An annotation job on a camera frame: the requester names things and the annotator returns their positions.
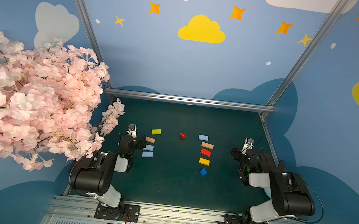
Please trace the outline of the natural wood block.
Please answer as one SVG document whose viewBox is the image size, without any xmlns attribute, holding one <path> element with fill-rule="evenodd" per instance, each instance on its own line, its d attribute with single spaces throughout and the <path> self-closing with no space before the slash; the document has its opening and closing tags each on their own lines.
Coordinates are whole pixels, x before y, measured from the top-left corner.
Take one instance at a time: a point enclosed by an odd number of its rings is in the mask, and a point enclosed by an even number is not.
<svg viewBox="0 0 359 224">
<path fill-rule="evenodd" d="M 202 143 L 201 143 L 201 147 L 206 148 L 206 149 L 209 149 L 209 150 L 212 150 L 212 149 L 214 148 L 214 145 L 208 144 L 208 143 L 206 143 L 206 142 L 202 142 Z"/>
<path fill-rule="evenodd" d="M 146 142 L 150 143 L 150 144 L 154 144 L 155 143 L 155 139 L 151 138 L 151 137 L 146 137 Z"/>
</svg>

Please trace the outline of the lime green rectangular block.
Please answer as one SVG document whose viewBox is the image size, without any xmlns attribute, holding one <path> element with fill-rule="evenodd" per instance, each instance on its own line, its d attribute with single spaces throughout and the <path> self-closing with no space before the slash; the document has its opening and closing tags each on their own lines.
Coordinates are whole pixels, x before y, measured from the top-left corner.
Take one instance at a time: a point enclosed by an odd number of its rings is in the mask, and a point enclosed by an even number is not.
<svg viewBox="0 0 359 224">
<path fill-rule="evenodd" d="M 162 130 L 161 130 L 161 129 L 153 129 L 153 130 L 151 131 L 151 134 L 152 134 L 152 135 L 161 135 L 161 133 L 162 133 Z"/>
</svg>

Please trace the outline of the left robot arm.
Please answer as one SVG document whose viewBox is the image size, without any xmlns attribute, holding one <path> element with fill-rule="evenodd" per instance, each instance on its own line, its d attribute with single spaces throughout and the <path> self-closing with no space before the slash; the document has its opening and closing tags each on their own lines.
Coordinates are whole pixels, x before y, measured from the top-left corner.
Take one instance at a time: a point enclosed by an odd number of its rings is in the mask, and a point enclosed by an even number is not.
<svg viewBox="0 0 359 224">
<path fill-rule="evenodd" d="M 145 148 L 146 138 L 124 135 L 119 141 L 116 153 L 94 152 L 94 156 L 77 161 L 70 173 L 70 187 L 79 194 L 95 197 L 104 207 L 119 208 L 122 195 L 112 185 L 114 173 L 131 170 L 134 153 Z"/>
</svg>

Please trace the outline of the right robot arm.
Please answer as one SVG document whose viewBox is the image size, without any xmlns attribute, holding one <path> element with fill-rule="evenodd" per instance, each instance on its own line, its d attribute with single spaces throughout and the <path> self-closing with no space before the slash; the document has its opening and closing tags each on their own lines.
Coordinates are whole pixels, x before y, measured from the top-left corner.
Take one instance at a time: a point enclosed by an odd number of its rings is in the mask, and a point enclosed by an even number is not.
<svg viewBox="0 0 359 224">
<path fill-rule="evenodd" d="M 284 218 L 313 216 L 315 202 L 298 173 L 285 172 L 283 161 L 275 164 L 267 152 L 254 149 L 231 149 L 233 159 L 240 163 L 239 178 L 245 186 L 270 191 L 270 199 L 244 211 L 242 224 L 265 224 Z"/>
</svg>

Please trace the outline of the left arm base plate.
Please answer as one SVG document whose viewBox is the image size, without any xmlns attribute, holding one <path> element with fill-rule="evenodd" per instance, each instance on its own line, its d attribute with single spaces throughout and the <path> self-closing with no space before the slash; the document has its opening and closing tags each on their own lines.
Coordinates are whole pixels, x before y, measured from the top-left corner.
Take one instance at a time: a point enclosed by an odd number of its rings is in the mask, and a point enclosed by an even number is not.
<svg viewBox="0 0 359 224">
<path fill-rule="evenodd" d="M 102 204 L 99 204 L 95 211 L 94 218 L 137 223 L 140 210 L 141 206 L 134 204 L 123 204 L 117 208 L 105 207 Z"/>
</svg>

